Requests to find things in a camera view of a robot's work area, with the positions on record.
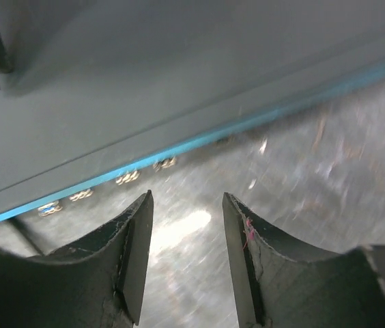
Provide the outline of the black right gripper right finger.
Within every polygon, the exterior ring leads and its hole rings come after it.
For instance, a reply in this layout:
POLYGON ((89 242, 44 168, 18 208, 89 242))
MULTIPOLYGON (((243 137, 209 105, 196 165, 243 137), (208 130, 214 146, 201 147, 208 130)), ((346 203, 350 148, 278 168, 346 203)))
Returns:
POLYGON ((385 327, 385 245, 327 251, 229 193, 223 217, 241 327, 385 327))

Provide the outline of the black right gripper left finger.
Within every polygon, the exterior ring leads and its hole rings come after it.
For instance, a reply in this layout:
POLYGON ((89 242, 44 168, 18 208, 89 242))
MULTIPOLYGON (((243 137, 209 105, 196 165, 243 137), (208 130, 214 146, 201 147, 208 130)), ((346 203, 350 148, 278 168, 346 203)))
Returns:
POLYGON ((0 327, 138 325, 153 213, 148 192, 49 254, 24 258, 0 249, 0 327))

